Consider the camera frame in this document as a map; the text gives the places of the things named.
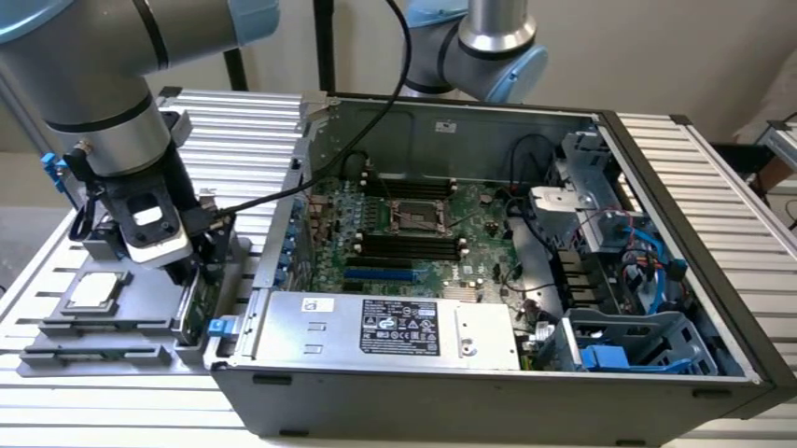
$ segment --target white wall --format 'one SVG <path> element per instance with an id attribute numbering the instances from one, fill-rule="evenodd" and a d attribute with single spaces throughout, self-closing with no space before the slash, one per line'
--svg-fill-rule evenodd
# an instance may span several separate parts
<path id="1" fill-rule="evenodd" d="M 779 63 L 797 47 L 797 0 L 528 0 L 546 77 L 528 103 L 679 113 L 711 138 L 750 118 Z M 244 49 L 249 86 L 317 88 L 312 1 L 284 0 L 276 35 Z M 387 93 L 400 62 L 399 27 L 380 0 L 337 0 L 340 91 Z M 164 85 L 225 90 L 213 56 L 149 77 Z M 0 107 L 0 150 L 26 139 Z"/>

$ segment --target metal pole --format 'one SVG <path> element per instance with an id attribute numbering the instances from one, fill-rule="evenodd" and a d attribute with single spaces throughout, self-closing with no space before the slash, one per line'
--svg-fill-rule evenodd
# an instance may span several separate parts
<path id="1" fill-rule="evenodd" d="M 244 68 L 244 58 L 240 49 L 224 51 L 224 64 L 226 65 L 226 76 L 229 77 L 229 86 L 232 90 L 249 91 L 246 69 Z"/>
<path id="2" fill-rule="evenodd" d="M 335 0 L 312 0 L 315 17 L 315 50 L 319 65 L 319 88 L 321 91 L 336 90 L 335 80 Z"/>
<path id="3" fill-rule="evenodd" d="M 487 53 L 521 48 L 536 32 L 527 8 L 528 0 L 469 0 L 459 39 L 471 49 Z"/>

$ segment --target blue clip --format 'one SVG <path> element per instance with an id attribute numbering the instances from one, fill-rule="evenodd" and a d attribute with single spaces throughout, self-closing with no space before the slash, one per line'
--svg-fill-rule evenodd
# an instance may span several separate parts
<path id="1" fill-rule="evenodd" d="M 52 152 L 48 152 L 41 158 L 41 165 L 45 170 L 46 177 L 49 177 L 49 180 L 52 180 L 52 185 L 54 185 L 56 191 L 65 196 L 74 209 L 80 208 L 65 189 L 65 183 L 61 179 L 61 172 L 69 168 L 65 164 L 65 161 L 60 160 L 58 156 L 56 156 Z"/>
<path id="2" fill-rule="evenodd" d="M 61 163 L 61 161 L 58 161 L 58 156 L 56 156 L 52 152 L 48 152 L 41 158 L 41 164 L 46 176 L 54 184 L 54 189 L 58 190 L 58 193 L 62 193 L 65 192 L 65 187 L 64 182 L 61 182 L 61 177 L 58 176 L 58 163 Z"/>
<path id="3" fill-rule="evenodd" d="M 234 321 L 229 319 L 213 319 L 208 326 L 208 336 L 212 338 L 228 338 L 232 336 Z"/>
<path id="4" fill-rule="evenodd" d="M 691 365 L 690 359 L 679 359 L 666 366 L 631 366 L 622 347 L 615 345 L 590 345 L 582 349 L 583 368 L 588 371 L 624 371 L 639 373 L 678 374 Z"/>

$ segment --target blue connector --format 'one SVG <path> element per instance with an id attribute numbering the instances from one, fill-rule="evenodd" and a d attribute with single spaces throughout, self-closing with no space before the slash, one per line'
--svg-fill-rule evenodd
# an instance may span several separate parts
<path id="1" fill-rule="evenodd" d="M 229 319 L 213 319 L 208 326 L 208 336 L 212 338 L 229 338 L 234 329 L 234 321 Z"/>
<path id="2" fill-rule="evenodd" d="M 58 156 L 56 156 L 52 152 L 48 152 L 41 158 L 41 166 L 45 170 L 46 177 L 49 177 L 49 180 L 52 180 L 52 184 L 54 185 L 56 191 L 65 196 L 74 209 L 80 208 L 74 203 L 72 196 L 69 196 L 69 192 L 65 189 L 65 183 L 61 179 L 60 172 L 68 170 L 68 165 L 65 164 L 65 161 L 61 161 L 58 159 Z"/>
<path id="3" fill-rule="evenodd" d="M 691 365 L 691 360 L 679 359 L 666 366 L 631 366 L 624 349 L 615 345 L 590 345 L 582 349 L 583 368 L 588 371 L 616 371 L 678 374 Z"/>

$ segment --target motherboard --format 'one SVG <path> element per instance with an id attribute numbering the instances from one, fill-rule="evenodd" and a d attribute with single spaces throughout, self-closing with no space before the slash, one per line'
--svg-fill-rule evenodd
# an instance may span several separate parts
<path id="1" fill-rule="evenodd" d="M 325 180 L 309 196 L 311 290 L 516 302 L 501 188 L 445 179 Z"/>

